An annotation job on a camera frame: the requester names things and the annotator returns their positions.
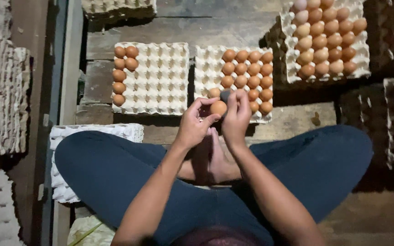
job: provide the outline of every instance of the person's right hand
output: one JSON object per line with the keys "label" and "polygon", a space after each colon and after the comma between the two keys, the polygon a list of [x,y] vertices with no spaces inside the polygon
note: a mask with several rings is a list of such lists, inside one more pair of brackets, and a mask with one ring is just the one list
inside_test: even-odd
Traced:
{"label": "person's right hand", "polygon": [[242,89],[232,92],[228,98],[227,114],[222,123],[223,137],[229,149],[246,145],[246,130],[251,117],[252,110],[247,92]]}

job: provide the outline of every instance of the person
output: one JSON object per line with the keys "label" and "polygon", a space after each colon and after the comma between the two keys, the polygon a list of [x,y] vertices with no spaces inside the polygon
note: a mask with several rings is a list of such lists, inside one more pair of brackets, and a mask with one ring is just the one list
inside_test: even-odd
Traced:
{"label": "person", "polygon": [[[363,176],[373,154],[369,137],[337,125],[248,148],[252,114],[247,93],[237,90],[221,122],[224,151],[211,127],[220,115],[201,120],[199,114],[216,100],[195,100],[168,150],[85,131],[58,145],[57,168],[78,197],[117,228],[113,246],[324,245],[316,223]],[[202,189],[184,179],[237,182]]]}

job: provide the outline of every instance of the wooden floor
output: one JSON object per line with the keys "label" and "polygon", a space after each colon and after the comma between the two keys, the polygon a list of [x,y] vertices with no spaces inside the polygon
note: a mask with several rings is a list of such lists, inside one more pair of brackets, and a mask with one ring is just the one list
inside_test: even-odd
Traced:
{"label": "wooden floor", "polygon": [[[259,46],[260,39],[275,23],[283,2],[158,0],[158,14],[154,19],[121,21],[106,26],[104,32],[90,23],[86,83],[78,106],[77,124],[141,123],[145,126],[144,142],[171,144],[178,130],[178,117],[112,114],[113,45],[117,42],[188,42],[191,57],[195,54],[195,45]],[[287,139],[317,127],[335,125],[338,111],[336,113],[334,102],[339,92],[322,90],[323,97],[314,93],[317,92],[307,90],[298,94],[275,90],[273,121],[251,126],[247,141]],[[387,187],[391,187],[387,183],[394,182],[394,171],[385,165],[373,163],[372,166],[358,192],[350,194],[320,224],[329,245],[394,246],[394,191],[387,191]]]}

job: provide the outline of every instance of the empty egg tray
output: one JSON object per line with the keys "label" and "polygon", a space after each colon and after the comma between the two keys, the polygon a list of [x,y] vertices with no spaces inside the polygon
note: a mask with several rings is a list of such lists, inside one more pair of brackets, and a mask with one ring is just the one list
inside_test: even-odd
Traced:
{"label": "empty egg tray", "polygon": [[343,94],[342,123],[354,126],[371,138],[372,163],[394,167],[394,82],[371,85]]}
{"label": "empty egg tray", "polygon": [[54,152],[65,137],[81,131],[100,131],[128,139],[135,143],[141,143],[144,138],[144,127],[135,123],[53,126],[49,134],[50,149],[52,150],[51,186],[54,188],[52,198],[60,203],[79,202],[80,199],[60,175],[54,160]]}
{"label": "empty egg tray", "polygon": [[[245,47],[245,48],[238,48],[238,47],[226,47],[226,46],[207,46],[205,48],[201,48],[196,46],[196,57],[195,57],[195,91],[194,91],[194,98],[204,97],[207,98],[209,90],[212,88],[218,88],[220,91],[224,90],[225,88],[221,85],[221,79],[225,76],[222,72],[222,67],[226,63],[222,56],[227,49],[232,49],[236,53],[240,50],[246,50],[247,52],[252,51],[259,51],[261,54],[266,52],[272,52],[271,49],[260,49],[260,48],[252,48],[252,47]],[[233,60],[232,63],[237,65],[238,62]],[[250,62],[246,60],[244,62],[247,66],[250,65]],[[244,75],[247,78],[250,78],[250,75],[246,72]],[[235,72],[231,74],[233,79],[237,77]],[[236,90],[235,84],[231,86],[231,89]],[[249,91],[249,87],[245,85],[243,87],[244,90]],[[256,87],[256,90],[261,92],[262,88],[260,86]],[[262,101],[260,98],[256,99],[258,104],[261,104]],[[267,115],[262,115],[262,113],[258,110],[255,114],[252,115],[250,119],[250,123],[268,123],[271,121],[271,112]]]}
{"label": "empty egg tray", "polygon": [[138,48],[139,65],[133,72],[124,68],[127,78],[123,83],[127,89],[122,95],[126,100],[119,107],[112,104],[113,112],[182,115],[188,100],[188,44],[121,42],[115,45],[118,46]]}
{"label": "empty egg tray", "polygon": [[[363,17],[363,2],[365,0],[335,0],[333,8],[339,9],[347,7],[350,10],[350,15],[347,18],[350,21],[355,21]],[[294,47],[298,42],[297,37],[293,37],[296,31],[296,25],[292,24],[295,14],[290,11],[293,6],[293,2],[286,3],[282,10],[279,12],[281,18],[281,30],[277,36],[276,42],[279,46],[279,55],[281,58],[281,68],[282,68],[282,82],[289,84],[295,83],[297,81],[302,81],[298,76],[298,72],[302,66],[297,64],[296,60],[300,55],[300,52]],[[266,35],[267,46],[271,46],[269,34]],[[366,44],[367,32],[363,31],[360,33],[355,42],[351,45],[352,48],[356,50],[356,55],[353,57],[352,61],[358,65],[358,68],[347,78],[359,78],[363,76],[370,75],[369,71],[369,46]],[[342,73],[337,76],[331,77],[329,74],[324,75],[319,81],[337,81],[342,79],[344,76]],[[307,81],[316,81],[317,78],[312,75],[307,79]]]}
{"label": "empty egg tray", "polygon": [[122,18],[149,18],[156,15],[156,0],[81,0],[89,19],[113,22]]}

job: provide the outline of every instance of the dark blue pants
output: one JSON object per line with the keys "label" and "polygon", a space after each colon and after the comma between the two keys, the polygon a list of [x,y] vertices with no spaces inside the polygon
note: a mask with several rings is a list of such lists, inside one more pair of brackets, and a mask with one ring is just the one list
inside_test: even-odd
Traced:
{"label": "dark blue pants", "polygon": [[[366,134],[342,125],[288,140],[254,144],[250,149],[317,222],[351,192],[373,155]],[[118,227],[128,205],[165,153],[159,145],[85,131],[65,138],[56,149],[55,161],[78,197],[107,225]],[[274,231],[245,183],[204,190],[178,179],[155,240],[166,245],[194,228],[212,225],[241,228],[267,245],[273,244]]]}

